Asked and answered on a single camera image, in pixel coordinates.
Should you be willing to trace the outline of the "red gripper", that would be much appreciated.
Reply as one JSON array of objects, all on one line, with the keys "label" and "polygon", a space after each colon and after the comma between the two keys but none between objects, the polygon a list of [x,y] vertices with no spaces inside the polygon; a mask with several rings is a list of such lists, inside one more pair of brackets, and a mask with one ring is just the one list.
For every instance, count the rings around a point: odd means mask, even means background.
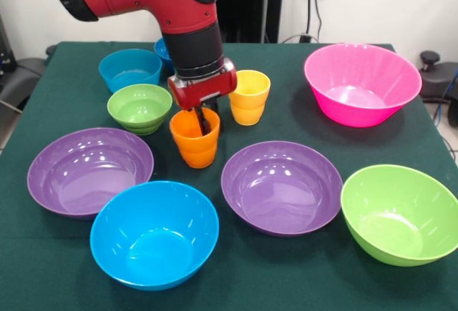
[{"label": "red gripper", "polygon": [[218,100],[235,91],[237,76],[235,65],[229,58],[224,58],[222,68],[214,74],[194,79],[180,78],[172,75],[167,78],[167,85],[176,104],[184,110],[194,108],[202,136],[211,132],[210,122],[205,117],[201,106],[208,101],[208,107],[219,113]]}]

